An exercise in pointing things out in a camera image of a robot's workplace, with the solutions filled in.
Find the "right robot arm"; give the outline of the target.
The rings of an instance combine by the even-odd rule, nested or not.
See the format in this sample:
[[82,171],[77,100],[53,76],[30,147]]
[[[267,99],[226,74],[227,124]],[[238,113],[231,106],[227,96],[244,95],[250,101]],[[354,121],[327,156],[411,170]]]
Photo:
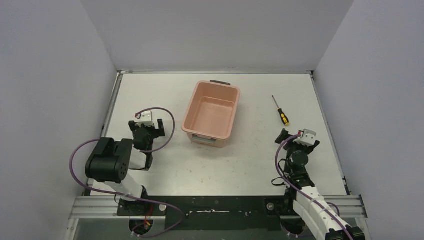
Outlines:
[[364,240],[363,230],[341,218],[337,207],[325,200],[307,172],[309,155],[320,145],[316,133],[304,129],[290,134],[282,129],[275,143],[279,145],[275,168],[286,190],[281,207],[276,206],[274,212],[299,216],[298,220],[282,219],[282,228],[295,237],[309,229],[317,240]]

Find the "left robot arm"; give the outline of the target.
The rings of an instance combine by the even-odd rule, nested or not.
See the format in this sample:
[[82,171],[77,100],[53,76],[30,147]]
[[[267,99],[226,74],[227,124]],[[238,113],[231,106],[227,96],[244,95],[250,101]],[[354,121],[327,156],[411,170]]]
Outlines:
[[157,123],[158,128],[155,128],[152,121],[130,121],[128,125],[133,139],[115,141],[102,137],[86,162],[85,174],[89,179],[105,183],[115,192],[124,194],[118,202],[118,216],[145,216],[154,210],[153,204],[145,199],[148,196],[146,188],[136,183],[128,170],[132,168],[130,161],[133,150],[146,156],[144,165],[136,170],[148,171],[151,168],[154,139],[166,136],[163,120],[158,119]]

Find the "black yellow screwdriver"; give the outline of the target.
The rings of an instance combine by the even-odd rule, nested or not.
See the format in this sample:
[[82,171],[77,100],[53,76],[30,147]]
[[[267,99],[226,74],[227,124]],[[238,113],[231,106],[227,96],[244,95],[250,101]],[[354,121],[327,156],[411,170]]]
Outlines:
[[282,123],[283,123],[285,126],[289,126],[289,125],[290,125],[290,121],[289,121],[289,119],[288,119],[287,115],[286,115],[286,114],[283,112],[283,110],[279,107],[279,105],[278,105],[278,103],[277,103],[277,101],[276,101],[276,99],[275,99],[274,95],[272,95],[271,97],[272,97],[272,99],[273,99],[273,101],[274,101],[274,103],[275,103],[275,105],[276,105],[276,107],[277,107],[277,112],[278,112],[278,114],[279,114],[280,120],[282,121]]

